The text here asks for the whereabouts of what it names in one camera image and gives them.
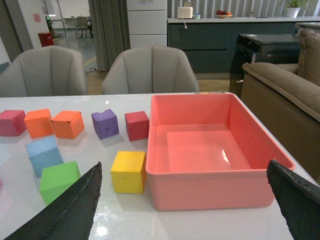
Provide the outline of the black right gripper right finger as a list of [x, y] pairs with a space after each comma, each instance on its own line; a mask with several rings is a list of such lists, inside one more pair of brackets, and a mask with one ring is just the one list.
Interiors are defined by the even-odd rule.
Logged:
[[268, 183], [295, 240], [320, 238], [320, 187], [275, 159], [268, 163]]

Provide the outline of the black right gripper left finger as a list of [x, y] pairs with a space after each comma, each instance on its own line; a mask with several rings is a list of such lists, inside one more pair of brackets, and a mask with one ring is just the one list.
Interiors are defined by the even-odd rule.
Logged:
[[102, 164], [98, 162], [7, 240], [87, 240], [101, 195]]

